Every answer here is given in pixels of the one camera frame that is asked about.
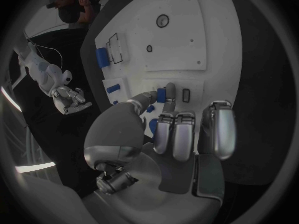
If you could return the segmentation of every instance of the light strip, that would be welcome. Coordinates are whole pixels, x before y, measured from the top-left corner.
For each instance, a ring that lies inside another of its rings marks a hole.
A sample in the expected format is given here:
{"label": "light strip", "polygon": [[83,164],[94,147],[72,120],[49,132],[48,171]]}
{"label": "light strip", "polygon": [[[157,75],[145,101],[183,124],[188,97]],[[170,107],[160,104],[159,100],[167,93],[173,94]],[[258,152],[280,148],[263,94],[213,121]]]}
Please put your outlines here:
{"label": "light strip", "polygon": [[20,167],[15,167],[15,168],[19,173],[26,173],[26,172],[37,171],[40,169],[49,168],[49,167],[53,167],[53,166],[55,166],[55,163],[51,162],[51,163],[44,163],[44,164],[38,164],[38,165],[32,165],[32,166],[20,166]]}
{"label": "light strip", "polygon": [[22,112],[20,106],[18,106],[18,105],[16,104],[16,102],[13,101],[13,99],[8,95],[8,93],[5,91],[5,89],[4,89],[3,87],[1,87],[1,91],[2,91],[2,93],[4,94],[4,96],[8,99],[8,101],[9,101],[11,104],[12,104],[14,107],[16,107],[19,111]]}

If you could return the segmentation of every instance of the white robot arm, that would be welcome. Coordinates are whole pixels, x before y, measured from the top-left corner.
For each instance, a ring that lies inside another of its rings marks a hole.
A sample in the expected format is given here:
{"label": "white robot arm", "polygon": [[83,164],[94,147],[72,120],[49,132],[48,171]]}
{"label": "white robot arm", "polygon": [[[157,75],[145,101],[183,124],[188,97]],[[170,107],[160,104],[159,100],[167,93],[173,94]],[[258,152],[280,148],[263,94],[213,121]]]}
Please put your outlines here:
{"label": "white robot arm", "polygon": [[72,73],[68,70],[62,72],[58,66],[41,58],[37,54],[35,45],[27,42],[24,35],[14,50],[18,54],[19,65],[28,67],[32,79],[37,81],[40,89],[47,96],[53,97],[56,108],[62,114],[79,112],[92,105],[91,102],[84,104],[84,92],[81,89],[76,88],[74,91],[65,86],[72,81]]}

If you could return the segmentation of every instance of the round hole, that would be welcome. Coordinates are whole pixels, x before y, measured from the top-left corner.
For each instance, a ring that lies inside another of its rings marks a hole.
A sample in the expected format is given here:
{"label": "round hole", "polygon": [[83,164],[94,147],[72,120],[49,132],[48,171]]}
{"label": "round hole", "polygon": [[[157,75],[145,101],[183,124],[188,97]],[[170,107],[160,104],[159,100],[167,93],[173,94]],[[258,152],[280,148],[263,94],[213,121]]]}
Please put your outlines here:
{"label": "round hole", "polygon": [[152,52],[152,46],[151,46],[151,45],[148,45],[148,46],[147,46],[147,51],[148,51],[148,52]]}
{"label": "round hole", "polygon": [[166,27],[169,24],[169,17],[165,14],[162,14],[158,16],[156,23],[160,28]]}

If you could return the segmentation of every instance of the black shirt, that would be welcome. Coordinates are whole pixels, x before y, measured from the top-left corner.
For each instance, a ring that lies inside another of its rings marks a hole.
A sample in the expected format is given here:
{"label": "black shirt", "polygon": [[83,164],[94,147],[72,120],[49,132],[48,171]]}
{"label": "black shirt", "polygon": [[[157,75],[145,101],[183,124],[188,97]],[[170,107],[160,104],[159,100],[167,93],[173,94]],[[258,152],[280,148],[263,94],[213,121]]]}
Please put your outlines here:
{"label": "black shirt", "polygon": [[[99,0],[89,0],[92,7],[99,4]],[[60,19],[65,23],[74,23],[79,20],[80,12],[85,12],[84,7],[79,4],[79,0],[74,0],[74,3],[58,9]]]}

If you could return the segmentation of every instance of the person's hand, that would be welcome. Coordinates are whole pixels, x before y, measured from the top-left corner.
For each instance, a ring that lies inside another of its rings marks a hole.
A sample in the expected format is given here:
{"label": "person's hand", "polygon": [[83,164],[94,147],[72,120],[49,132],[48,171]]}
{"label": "person's hand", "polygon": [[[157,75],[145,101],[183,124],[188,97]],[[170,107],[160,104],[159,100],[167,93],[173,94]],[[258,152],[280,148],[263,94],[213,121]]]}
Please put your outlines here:
{"label": "person's hand", "polygon": [[90,1],[89,0],[79,0],[79,4],[81,6],[90,6]]}

